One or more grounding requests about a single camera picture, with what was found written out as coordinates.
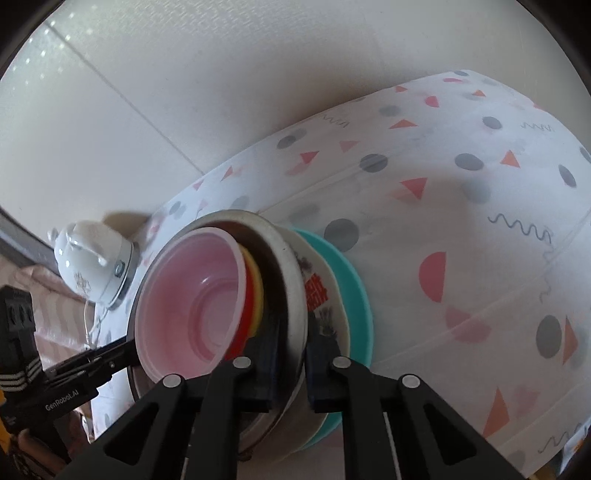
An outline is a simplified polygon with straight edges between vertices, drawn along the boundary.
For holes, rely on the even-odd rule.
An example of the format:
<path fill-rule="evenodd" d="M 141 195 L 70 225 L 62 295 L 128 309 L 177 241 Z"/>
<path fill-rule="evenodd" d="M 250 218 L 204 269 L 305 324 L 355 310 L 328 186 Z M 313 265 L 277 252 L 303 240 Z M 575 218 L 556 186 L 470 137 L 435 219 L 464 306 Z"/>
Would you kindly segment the person's left hand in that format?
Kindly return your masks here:
<path fill-rule="evenodd" d="M 31 479 L 54 479 L 90 445 L 86 420 L 76 409 L 51 424 L 21 431 L 16 448 L 25 473 Z"/>

